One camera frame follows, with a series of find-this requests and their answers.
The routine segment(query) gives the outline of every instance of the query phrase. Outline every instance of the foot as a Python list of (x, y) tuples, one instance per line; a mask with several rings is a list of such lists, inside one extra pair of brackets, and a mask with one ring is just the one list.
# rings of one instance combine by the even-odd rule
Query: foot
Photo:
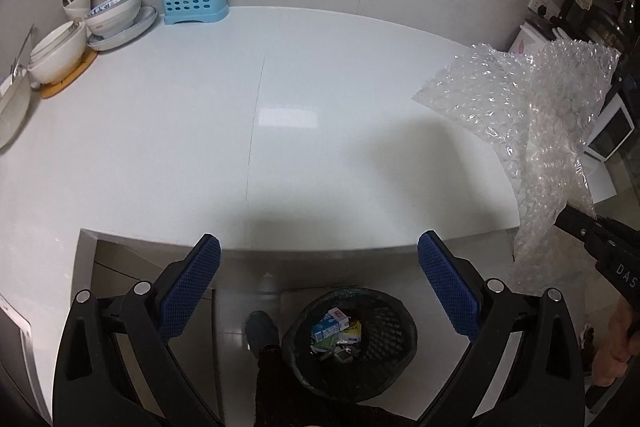
[(244, 333), (256, 359), (265, 347), (280, 345), (278, 328), (265, 312), (258, 311), (249, 315), (244, 324)]

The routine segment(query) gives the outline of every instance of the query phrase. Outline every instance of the finger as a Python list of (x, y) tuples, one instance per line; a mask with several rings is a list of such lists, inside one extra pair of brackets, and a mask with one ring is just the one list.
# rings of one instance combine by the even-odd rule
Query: finger
[(620, 327), (626, 331), (631, 327), (631, 324), (634, 321), (634, 315), (634, 309), (631, 307), (631, 304), (629, 304), (624, 297), (620, 297), (620, 299), (618, 299), (616, 311), (611, 318), (613, 319), (615, 317), (615, 320), (620, 324)]
[(640, 355), (640, 331), (634, 333), (629, 340), (629, 352), (632, 355)]
[(609, 353), (600, 350), (593, 360), (592, 380), (595, 385), (607, 387), (616, 378), (622, 377), (626, 372), (626, 363), (620, 362), (610, 356)]
[(619, 362), (627, 362), (631, 358), (629, 339), (626, 330), (617, 333), (609, 333), (602, 344), (603, 350), (608, 350), (609, 354)]

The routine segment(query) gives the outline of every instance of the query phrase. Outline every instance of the white plate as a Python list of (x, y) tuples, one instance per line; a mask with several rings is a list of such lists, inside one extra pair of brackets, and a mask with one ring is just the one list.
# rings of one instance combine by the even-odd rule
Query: white plate
[(158, 17), (158, 10), (153, 6), (143, 6), (134, 19), (133, 26), (108, 39), (91, 35), (89, 37), (89, 47), (97, 52), (105, 52), (127, 44), (127, 42), (131, 42), (148, 30), (156, 20), (156, 17)]

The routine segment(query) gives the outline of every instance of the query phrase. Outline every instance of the trash can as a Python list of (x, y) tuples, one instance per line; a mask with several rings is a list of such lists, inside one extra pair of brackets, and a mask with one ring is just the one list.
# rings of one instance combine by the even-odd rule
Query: trash can
[[(360, 355), (351, 363), (320, 362), (311, 353), (311, 328), (331, 308), (362, 324)], [(388, 389), (412, 361), (418, 334), (401, 301), (375, 290), (345, 288), (312, 302), (282, 340), (282, 354), (300, 383), (325, 398), (361, 402)]]

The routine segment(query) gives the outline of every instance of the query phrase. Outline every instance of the white bowl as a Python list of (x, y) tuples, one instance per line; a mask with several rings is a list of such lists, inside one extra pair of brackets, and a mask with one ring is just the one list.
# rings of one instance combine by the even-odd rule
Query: white bowl
[(131, 26), (141, 5), (142, 0), (108, 0), (91, 10), (85, 20), (91, 33), (107, 39)]
[(78, 29), (78, 26), (73, 21), (65, 22), (62, 26), (58, 26), (31, 50), (30, 62), (36, 63), (41, 58), (49, 55), (50, 52), (66, 41), (76, 29)]
[(4, 147), (20, 128), (31, 100), (31, 86), (27, 70), (21, 70), (9, 86), (11, 76), (0, 85), (0, 147)]
[(86, 48), (86, 25), (82, 22), (78, 29), (57, 49), (30, 64), (29, 73), (41, 84), (57, 84), (75, 70), (82, 60)]

